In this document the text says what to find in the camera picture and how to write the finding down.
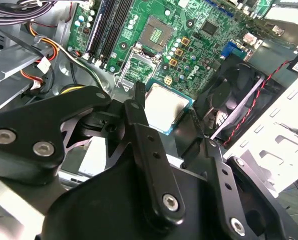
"motherboard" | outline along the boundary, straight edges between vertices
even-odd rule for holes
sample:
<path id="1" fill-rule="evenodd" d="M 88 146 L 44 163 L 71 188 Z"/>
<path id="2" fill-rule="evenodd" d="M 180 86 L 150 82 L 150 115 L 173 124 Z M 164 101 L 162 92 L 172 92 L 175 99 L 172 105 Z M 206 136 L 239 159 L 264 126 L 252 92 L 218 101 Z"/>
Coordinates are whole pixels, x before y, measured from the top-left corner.
<path id="1" fill-rule="evenodd" d="M 229 54 L 243 59 L 273 38 L 246 8 L 219 0 L 102 0 L 95 10 L 77 9 L 69 46 L 126 90 L 154 78 L 196 99 Z"/>

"computer fan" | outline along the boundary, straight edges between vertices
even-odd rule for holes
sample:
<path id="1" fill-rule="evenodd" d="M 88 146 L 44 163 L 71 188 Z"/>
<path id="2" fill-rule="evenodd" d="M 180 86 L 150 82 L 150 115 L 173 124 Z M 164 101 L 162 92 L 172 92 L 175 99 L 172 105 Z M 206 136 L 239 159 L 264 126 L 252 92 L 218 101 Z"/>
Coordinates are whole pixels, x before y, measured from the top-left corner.
<path id="1" fill-rule="evenodd" d="M 243 125 L 237 124 L 249 111 L 258 88 L 267 76 L 235 55 L 230 55 L 202 92 L 194 108 L 211 139 L 226 141 L 236 129 L 235 142 L 285 90 L 274 80 L 268 81 Z"/>

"red and black wire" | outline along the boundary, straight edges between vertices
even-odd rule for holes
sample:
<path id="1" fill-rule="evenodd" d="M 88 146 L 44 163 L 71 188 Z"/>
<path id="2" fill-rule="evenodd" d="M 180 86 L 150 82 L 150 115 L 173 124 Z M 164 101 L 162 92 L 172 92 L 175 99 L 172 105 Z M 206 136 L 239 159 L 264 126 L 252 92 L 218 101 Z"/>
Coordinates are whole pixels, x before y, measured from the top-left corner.
<path id="1" fill-rule="evenodd" d="M 229 136 L 229 138 L 227 139 L 227 141 L 225 141 L 223 143 L 223 146 L 226 146 L 230 141 L 231 139 L 233 138 L 234 134 L 238 131 L 238 129 L 241 127 L 241 125 L 243 123 L 245 123 L 246 119 L 248 118 L 248 116 L 250 115 L 251 111 L 253 110 L 256 102 L 257 102 L 257 99 L 259 98 L 260 96 L 260 93 L 262 91 L 262 89 L 264 89 L 266 83 L 272 78 L 272 76 L 274 74 L 276 74 L 278 71 L 280 71 L 280 69 L 285 66 L 286 64 L 289 64 L 291 63 L 292 61 L 285 61 L 283 64 L 281 64 L 273 73 L 271 73 L 268 78 L 266 80 L 264 80 L 260 86 L 260 88 L 257 90 L 257 93 L 253 99 L 253 102 L 251 104 L 251 107 L 248 109 L 248 112 L 244 115 L 244 117 L 242 118 L 242 120 L 237 124 L 237 126 L 235 127 L 235 129 L 232 131 L 231 135 Z"/>

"ram slot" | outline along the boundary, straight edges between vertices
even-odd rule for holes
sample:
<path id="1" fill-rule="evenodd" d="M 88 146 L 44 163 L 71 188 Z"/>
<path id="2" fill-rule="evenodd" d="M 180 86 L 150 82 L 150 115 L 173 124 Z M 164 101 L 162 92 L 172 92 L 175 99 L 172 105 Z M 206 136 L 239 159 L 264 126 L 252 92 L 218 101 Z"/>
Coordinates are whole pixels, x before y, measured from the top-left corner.
<path id="1" fill-rule="evenodd" d="M 116 12 L 116 17 L 113 20 L 111 29 L 106 37 L 106 41 L 101 51 L 101 55 L 103 56 L 104 63 L 110 57 L 113 47 L 115 46 L 115 42 L 119 33 L 121 32 L 122 26 L 124 25 L 125 19 L 129 12 L 129 8 L 132 4 L 133 0 L 122 0 L 118 11 Z"/>
<path id="2" fill-rule="evenodd" d="M 107 25 L 110 23 L 110 21 L 108 20 L 110 19 L 112 10 L 114 9 L 115 2 L 116 0 L 108 0 L 106 2 L 106 6 L 104 6 L 105 11 L 103 15 L 98 15 L 98 21 L 94 24 L 94 33 L 92 33 L 94 38 L 91 40 L 90 45 L 88 47 L 88 52 L 92 55 L 96 54 L 99 45 L 101 44 L 105 29 Z"/>

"metal screw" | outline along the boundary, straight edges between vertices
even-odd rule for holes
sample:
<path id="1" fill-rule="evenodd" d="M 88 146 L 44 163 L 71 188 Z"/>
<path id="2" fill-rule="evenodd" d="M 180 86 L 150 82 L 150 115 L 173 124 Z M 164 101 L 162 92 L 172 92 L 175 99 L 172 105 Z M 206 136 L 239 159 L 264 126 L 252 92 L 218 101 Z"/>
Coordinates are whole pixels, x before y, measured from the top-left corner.
<path id="1" fill-rule="evenodd" d="M 0 129 L 0 144 L 10 144 L 17 139 L 14 132 L 8 129 Z"/>
<path id="2" fill-rule="evenodd" d="M 236 158 L 235 160 L 240 166 L 242 166 L 242 167 L 244 166 L 244 162 L 241 159 Z"/>
<path id="3" fill-rule="evenodd" d="M 209 142 L 210 142 L 211 146 L 213 146 L 213 147 L 216 147 L 217 146 L 217 144 L 214 141 L 209 140 Z"/>
<path id="4" fill-rule="evenodd" d="M 240 236 L 245 236 L 245 230 L 244 230 L 244 227 L 242 225 L 242 223 L 236 219 L 236 218 L 231 218 L 230 220 L 230 223 L 231 223 L 231 226 L 233 228 L 233 230 L 239 234 Z"/>
<path id="5" fill-rule="evenodd" d="M 103 93 L 97 92 L 97 96 L 101 99 L 105 99 L 105 95 Z"/>
<path id="6" fill-rule="evenodd" d="M 133 107 L 135 107 L 136 109 L 139 109 L 139 106 L 136 104 L 136 103 L 131 103 L 131 105 L 133 106 Z"/>
<path id="7" fill-rule="evenodd" d="M 175 212 L 179 208 L 179 203 L 174 196 L 170 194 L 163 195 L 163 204 L 172 212 Z"/>
<path id="8" fill-rule="evenodd" d="M 34 144 L 33 151 L 36 155 L 49 157 L 54 153 L 54 147 L 47 141 L 39 141 Z"/>

